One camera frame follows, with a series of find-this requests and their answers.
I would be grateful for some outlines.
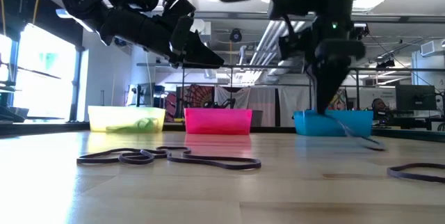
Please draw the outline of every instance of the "plastic bin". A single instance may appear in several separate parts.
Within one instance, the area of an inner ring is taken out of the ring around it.
[[[340,120],[358,136],[371,135],[373,124],[372,111],[326,111],[327,115]],[[293,114],[297,134],[305,136],[345,136],[340,124],[323,117],[313,110],[296,111]]]
[[[250,109],[186,109],[187,134],[250,134]]]
[[[165,109],[89,106],[91,131],[112,133],[155,133],[162,131]]]

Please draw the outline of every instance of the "desk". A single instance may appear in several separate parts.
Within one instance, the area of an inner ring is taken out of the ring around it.
[[[445,186],[386,176],[388,166],[445,163],[443,143],[295,134],[187,136],[78,131],[0,139],[0,223],[443,223]],[[252,171],[170,163],[78,166],[117,147],[189,145],[261,159]]]

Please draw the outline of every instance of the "pink bin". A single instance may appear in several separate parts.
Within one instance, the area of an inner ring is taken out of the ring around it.
[[[187,134],[250,134],[250,109],[186,109]]]

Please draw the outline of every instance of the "ceiling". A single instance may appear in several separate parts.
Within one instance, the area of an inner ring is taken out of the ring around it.
[[[53,0],[62,6],[61,0]],[[221,3],[216,0],[189,0],[199,11],[232,11],[238,13],[245,12],[266,12],[268,4],[262,0],[254,0],[242,3]],[[381,0],[372,10],[362,11],[368,15],[434,15],[445,16],[445,0]],[[268,25],[267,20],[248,19],[213,19],[211,20],[211,42],[209,47],[217,51],[229,63],[236,63],[242,45],[257,45]],[[240,29],[243,34],[242,42],[229,44],[229,34],[232,29]],[[431,37],[445,38],[445,24],[369,24],[371,35],[363,42],[366,45],[366,57],[356,62],[357,66],[375,65],[377,57],[386,51],[399,49],[397,52],[400,58],[406,58],[409,63],[411,51],[419,49],[421,43],[425,43]],[[385,50],[376,44],[381,43]],[[277,64],[277,57],[270,62]]]

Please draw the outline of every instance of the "yellow bin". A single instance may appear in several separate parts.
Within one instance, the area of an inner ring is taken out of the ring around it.
[[[111,133],[156,133],[164,126],[165,109],[89,106],[91,131]]]

